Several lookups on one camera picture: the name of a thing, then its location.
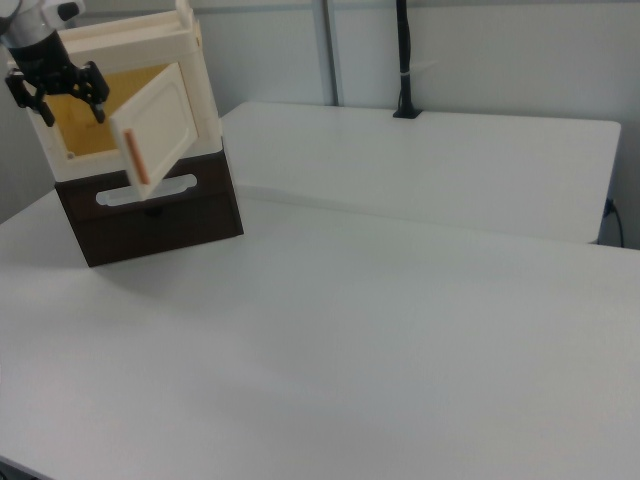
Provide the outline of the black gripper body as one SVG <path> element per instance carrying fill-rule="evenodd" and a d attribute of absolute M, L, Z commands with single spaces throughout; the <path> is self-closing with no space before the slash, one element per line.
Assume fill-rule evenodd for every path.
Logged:
<path fill-rule="evenodd" d="M 76 67 L 56 30 L 43 39 L 26 46 L 10 46 L 9 53 L 32 87 L 44 95 L 70 94 L 76 77 Z"/>

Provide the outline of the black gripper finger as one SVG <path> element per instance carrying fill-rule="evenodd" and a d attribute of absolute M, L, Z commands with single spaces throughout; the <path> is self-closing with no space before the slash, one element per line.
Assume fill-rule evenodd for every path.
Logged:
<path fill-rule="evenodd" d="M 109 93 L 110 88 L 93 61 L 87 62 L 77 70 L 70 95 L 86 103 L 98 123 L 104 123 L 106 120 L 104 103 Z"/>
<path fill-rule="evenodd" d="M 39 114 L 46 126 L 53 126 L 55 124 L 55 117 L 44 100 L 44 91 L 37 88 L 35 94 L 30 93 L 25 86 L 25 80 L 26 77 L 24 73 L 17 68 L 10 69 L 5 77 L 5 83 L 16 104 L 20 108 L 29 108 Z"/>

